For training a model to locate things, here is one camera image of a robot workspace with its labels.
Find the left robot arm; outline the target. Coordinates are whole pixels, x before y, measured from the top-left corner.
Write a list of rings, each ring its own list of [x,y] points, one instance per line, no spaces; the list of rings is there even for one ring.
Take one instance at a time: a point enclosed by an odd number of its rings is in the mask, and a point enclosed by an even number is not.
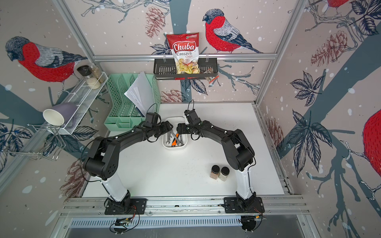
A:
[[[130,208],[130,192],[124,187],[117,175],[120,152],[136,143],[146,141],[152,136],[159,138],[172,129],[173,126],[168,121],[160,123],[142,122],[132,130],[118,136],[98,137],[93,141],[84,161],[84,170],[91,176],[101,179],[102,185],[109,193],[109,200],[112,204]]]

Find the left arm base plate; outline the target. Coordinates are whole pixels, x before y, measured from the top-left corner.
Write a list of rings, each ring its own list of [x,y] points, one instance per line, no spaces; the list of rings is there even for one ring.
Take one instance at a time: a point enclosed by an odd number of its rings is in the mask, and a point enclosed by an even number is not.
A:
[[[122,202],[116,202],[107,198],[105,206],[105,215],[143,215],[147,204],[146,198],[127,198]]]

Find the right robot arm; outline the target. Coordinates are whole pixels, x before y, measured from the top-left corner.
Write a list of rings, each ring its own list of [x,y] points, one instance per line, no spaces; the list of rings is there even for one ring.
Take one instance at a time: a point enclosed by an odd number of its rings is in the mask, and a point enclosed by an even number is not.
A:
[[[251,186],[249,172],[249,169],[257,164],[255,152],[241,130],[225,130],[209,121],[202,121],[195,124],[178,124],[177,131],[178,134],[197,135],[221,144],[228,164],[236,171],[237,197],[248,200],[256,195]]]

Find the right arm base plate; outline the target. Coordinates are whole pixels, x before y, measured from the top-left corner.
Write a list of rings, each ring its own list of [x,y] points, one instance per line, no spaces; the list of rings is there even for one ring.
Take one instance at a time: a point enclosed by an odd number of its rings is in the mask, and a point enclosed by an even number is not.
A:
[[[248,199],[238,197],[225,197],[221,206],[226,213],[265,213],[264,204],[261,197],[252,195]]]

